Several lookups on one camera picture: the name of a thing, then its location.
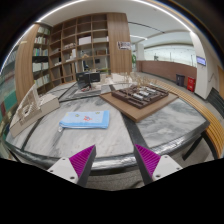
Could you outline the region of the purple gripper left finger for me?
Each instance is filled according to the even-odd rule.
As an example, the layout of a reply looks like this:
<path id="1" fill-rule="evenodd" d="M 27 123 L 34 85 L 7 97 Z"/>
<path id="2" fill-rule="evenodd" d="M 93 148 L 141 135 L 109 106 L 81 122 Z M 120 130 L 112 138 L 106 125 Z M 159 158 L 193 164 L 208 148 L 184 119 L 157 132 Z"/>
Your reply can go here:
<path id="1" fill-rule="evenodd" d="M 96 156 L 96 146 L 81 150 L 70 158 L 62 157 L 54 163 L 48 172 L 85 187 Z"/>

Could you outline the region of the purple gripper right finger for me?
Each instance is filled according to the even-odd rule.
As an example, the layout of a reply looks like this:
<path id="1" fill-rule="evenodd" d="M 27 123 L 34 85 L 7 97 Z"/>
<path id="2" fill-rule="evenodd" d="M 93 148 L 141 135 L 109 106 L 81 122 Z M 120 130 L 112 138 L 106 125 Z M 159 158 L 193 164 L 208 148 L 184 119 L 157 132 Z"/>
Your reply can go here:
<path id="1" fill-rule="evenodd" d="M 136 144 L 134 156 L 145 185 L 182 169 L 169 155 L 158 155 L 153 151 Z"/>

